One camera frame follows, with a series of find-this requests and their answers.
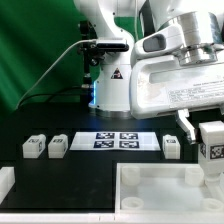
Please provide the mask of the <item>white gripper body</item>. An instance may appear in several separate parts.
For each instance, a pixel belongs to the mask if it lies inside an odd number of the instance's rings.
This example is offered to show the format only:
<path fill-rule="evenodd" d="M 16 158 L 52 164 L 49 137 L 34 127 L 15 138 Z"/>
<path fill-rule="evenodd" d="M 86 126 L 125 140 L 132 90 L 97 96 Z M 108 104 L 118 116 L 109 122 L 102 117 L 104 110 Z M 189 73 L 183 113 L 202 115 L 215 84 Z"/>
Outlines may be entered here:
<path fill-rule="evenodd" d="M 224 43 L 214 23 L 168 24 L 133 49 L 131 114 L 137 119 L 224 104 Z"/>

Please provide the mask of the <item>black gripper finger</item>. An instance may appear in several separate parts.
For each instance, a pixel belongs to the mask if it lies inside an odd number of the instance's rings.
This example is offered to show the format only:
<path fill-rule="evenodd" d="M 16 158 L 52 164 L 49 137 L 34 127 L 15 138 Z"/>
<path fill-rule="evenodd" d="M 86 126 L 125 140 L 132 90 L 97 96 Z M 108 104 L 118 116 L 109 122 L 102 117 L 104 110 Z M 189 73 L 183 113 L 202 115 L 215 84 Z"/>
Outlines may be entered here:
<path fill-rule="evenodd" d="M 175 119 L 177 124 L 182 128 L 186 134 L 188 142 L 193 145 L 198 143 L 198 131 L 197 129 L 189 122 L 189 111 L 187 109 L 181 109 L 176 112 Z"/>

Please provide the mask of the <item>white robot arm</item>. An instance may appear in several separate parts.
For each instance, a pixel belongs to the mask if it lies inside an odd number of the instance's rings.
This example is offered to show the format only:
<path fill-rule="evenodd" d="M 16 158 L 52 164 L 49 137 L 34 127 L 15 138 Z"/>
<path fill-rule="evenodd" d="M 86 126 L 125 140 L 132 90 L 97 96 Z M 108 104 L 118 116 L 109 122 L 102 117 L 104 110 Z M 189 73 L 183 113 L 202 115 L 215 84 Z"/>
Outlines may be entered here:
<path fill-rule="evenodd" d="M 191 111 L 224 112 L 224 0 L 73 0 L 93 26 L 100 65 L 89 103 L 105 117 L 174 114 L 188 141 Z"/>

